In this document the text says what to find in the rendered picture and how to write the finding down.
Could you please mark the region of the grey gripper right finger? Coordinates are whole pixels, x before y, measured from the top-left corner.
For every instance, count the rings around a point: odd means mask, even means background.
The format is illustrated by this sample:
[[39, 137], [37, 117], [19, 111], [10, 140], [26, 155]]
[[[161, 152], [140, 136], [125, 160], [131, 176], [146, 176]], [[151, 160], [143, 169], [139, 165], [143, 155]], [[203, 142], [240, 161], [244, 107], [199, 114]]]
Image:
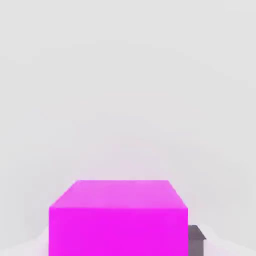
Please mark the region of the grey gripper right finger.
[[188, 225], [188, 256], [227, 256], [223, 247], [207, 239], [201, 229]]

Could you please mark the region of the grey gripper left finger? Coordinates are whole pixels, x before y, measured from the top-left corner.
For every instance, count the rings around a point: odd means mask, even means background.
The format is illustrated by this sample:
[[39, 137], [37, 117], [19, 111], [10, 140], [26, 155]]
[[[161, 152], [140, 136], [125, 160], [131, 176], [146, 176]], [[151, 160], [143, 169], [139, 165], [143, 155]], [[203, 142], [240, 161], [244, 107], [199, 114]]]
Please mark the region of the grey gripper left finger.
[[49, 227], [25, 245], [23, 256], [49, 256]]

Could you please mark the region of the small magenta cube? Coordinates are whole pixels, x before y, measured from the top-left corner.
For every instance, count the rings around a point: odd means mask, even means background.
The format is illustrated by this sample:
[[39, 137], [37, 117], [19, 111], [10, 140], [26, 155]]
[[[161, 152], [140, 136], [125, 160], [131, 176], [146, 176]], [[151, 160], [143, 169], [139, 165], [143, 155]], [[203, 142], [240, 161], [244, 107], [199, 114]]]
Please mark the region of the small magenta cube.
[[78, 180], [48, 230], [49, 256], [188, 256], [188, 208], [167, 180]]

